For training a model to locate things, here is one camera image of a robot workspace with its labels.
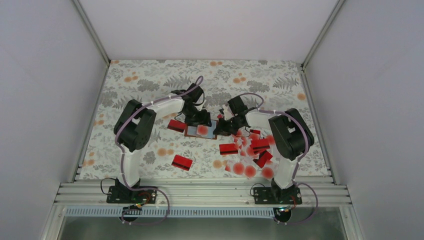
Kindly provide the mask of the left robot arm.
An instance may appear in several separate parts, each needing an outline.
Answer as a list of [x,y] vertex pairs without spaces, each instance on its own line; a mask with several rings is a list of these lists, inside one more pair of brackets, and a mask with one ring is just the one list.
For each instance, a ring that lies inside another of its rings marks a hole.
[[149,142],[154,123],[157,119],[172,113],[185,116],[188,126],[212,126],[211,114],[205,109],[198,109],[203,103],[204,91],[199,84],[191,84],[185,90],[173,90],[171,95],[145,104],[130,100],[121,113],[114,127],[115,144],[121,149],[120,174],[117,179],[123,186],[119,196],[131,203],[139,197],[138,164],[141,149]]

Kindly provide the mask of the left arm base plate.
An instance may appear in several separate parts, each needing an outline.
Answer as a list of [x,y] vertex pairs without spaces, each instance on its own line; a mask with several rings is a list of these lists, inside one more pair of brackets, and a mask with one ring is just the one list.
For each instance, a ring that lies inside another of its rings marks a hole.
[[124,188],[111,186],[107,193],[108,204],[154,204],[156,202],[157,187],[149,187],[145,190],[132,191]]

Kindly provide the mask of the brown leather card holder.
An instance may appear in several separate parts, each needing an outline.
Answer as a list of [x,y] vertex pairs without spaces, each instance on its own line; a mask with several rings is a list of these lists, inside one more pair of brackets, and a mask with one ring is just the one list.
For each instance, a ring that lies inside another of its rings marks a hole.
[[184,136],[216,140],[217,135],[213,134],[213,132],[216,129],[217,123],[218,123],[217,120],[212,120],[211,126],[206,126],[206,125],[187,126],[184,131]]

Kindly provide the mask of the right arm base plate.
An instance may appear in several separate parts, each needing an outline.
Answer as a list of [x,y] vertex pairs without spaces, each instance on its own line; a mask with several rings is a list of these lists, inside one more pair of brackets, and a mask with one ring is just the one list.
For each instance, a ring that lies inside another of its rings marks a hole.
[[301,205],[303,203],[299,187],[273,189],[254,187],[253,199],[256,205]]

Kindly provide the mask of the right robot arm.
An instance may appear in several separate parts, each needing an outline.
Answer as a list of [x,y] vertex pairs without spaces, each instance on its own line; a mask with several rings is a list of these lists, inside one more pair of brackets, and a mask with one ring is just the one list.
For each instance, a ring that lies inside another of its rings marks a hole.
[[220,118],[213,133],[215,135],[236,135],[240,128],[269,129],[275,148],[283,157],[272,183],[271,198],[278,204],[290,197],[289,187],[295,184],[300,161],[314,144],[314,137],[299,111],[290,108],[286,111],[262,110],[259,106],[247,107],[241,96],[227,102],[231,118]]

